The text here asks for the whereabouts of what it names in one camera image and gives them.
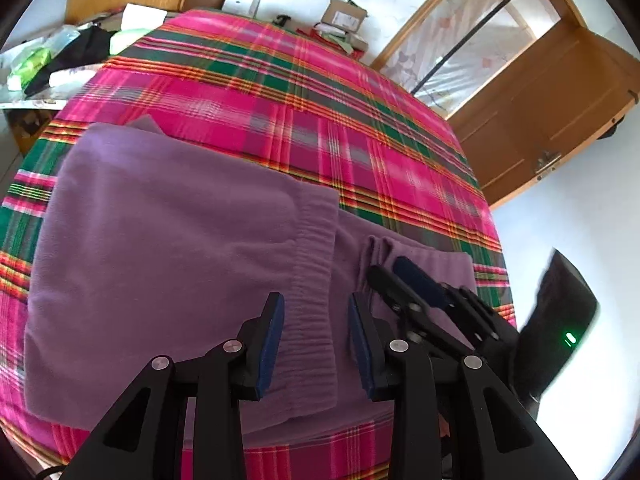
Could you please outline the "curtain with cartoon prints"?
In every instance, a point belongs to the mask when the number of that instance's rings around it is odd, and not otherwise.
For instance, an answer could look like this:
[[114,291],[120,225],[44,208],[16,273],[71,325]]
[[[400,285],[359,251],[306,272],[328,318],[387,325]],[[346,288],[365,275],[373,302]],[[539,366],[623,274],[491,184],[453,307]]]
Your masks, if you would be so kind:
[[559,20],[550,0],[442,0],[381,73],[448,118]]

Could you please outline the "white paper stack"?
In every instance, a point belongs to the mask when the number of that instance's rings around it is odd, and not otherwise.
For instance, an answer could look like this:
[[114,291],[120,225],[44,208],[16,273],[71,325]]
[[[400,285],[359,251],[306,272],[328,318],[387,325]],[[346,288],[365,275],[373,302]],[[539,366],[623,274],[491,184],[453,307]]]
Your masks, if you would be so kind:
[[123,32],[138,29],[153,30],[164,24],[167,14],[168,12],[163,9],[127,3],[122,11],[120,29]]

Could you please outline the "cardboard box with label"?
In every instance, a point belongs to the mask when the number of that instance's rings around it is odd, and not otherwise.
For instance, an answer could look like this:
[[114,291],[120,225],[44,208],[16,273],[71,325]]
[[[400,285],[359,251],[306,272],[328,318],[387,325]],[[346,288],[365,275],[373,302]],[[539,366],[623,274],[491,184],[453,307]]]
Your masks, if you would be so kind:
[[352,0],[330,0],[320,22],[356,34],[368,16],[368,11]]

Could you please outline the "wooden door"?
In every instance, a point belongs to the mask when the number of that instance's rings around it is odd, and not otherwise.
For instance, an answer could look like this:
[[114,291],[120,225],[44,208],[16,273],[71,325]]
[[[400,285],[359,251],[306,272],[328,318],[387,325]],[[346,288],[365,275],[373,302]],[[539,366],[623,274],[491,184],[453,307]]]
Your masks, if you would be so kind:
[[[638,102],[638,60],[588,29],[559,21],[449,123],[496,208],[610,131]],[[536,176],[544,151],[563,157]]]

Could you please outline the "black cloth on table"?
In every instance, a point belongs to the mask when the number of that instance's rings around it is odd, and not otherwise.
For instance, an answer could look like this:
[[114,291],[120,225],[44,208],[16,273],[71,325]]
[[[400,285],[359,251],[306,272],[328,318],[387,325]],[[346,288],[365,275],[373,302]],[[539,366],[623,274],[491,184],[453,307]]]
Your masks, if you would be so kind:
[[111,38],[109,32],[92,26],[68,44],[55,58],[44,66],[30,84],[23,90],[25,96],[33,96],[47,87],[50,76],[58,70],[104,62],[110,55]]

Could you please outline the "pink plaid bed cover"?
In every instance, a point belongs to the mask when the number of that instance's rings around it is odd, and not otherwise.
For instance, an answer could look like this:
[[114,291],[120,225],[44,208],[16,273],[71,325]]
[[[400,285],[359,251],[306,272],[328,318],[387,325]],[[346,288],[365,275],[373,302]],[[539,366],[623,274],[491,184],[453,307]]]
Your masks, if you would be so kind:
[[357,216],[473,260],[480,298],[514,307],[488,203],[445,119],[375,70],[279,27],[192,10],[102,70],[50,122],[1,204],[1,427],[48,465],[82,430],[26,410],[24,330],[58,167],[88,125],[152,117],[170,136],[335,188]]

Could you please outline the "green tissue pack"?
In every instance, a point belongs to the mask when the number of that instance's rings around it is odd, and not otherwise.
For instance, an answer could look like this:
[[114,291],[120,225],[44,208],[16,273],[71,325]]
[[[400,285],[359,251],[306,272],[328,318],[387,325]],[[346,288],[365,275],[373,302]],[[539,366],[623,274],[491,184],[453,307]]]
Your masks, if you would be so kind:
[[28,52],[12,65],[6,86],[10,91],[22,91],[35,78],[38,72],[51,61],[51,50],[39,47]]

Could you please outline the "black spray bottle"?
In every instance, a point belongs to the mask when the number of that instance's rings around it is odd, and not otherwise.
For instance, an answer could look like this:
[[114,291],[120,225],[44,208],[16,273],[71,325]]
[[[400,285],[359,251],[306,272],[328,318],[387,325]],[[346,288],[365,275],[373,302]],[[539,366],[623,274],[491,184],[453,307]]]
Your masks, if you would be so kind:
[[290,21],[291,18],[288,15],[280,14],[273,19],[272,24],[281,28],[287,28]]

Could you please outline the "purple fleece garment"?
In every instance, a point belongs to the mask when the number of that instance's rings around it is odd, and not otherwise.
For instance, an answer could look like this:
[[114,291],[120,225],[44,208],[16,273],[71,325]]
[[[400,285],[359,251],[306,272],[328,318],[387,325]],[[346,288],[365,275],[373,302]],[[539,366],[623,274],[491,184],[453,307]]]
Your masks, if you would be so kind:
[[284,329],[266,396],[242,408],[247,443],[312,439],[390,416],[368,400],[347,305],[366,272],[407,257],[474,287],[440,252],[341,210],[332,188],[163,134],[91,126],[43,217],[25,328],[26,408],[91,429],[156,356],[182,361],[234,336],[270,292]]

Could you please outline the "white folding table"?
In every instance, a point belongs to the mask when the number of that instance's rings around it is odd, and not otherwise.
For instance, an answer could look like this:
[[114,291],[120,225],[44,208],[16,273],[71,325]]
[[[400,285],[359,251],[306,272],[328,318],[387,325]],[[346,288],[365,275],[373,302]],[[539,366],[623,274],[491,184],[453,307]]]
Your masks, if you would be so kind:
[[62,110],[111,55],[114,34],[64,25],[1,53],[2,110]]

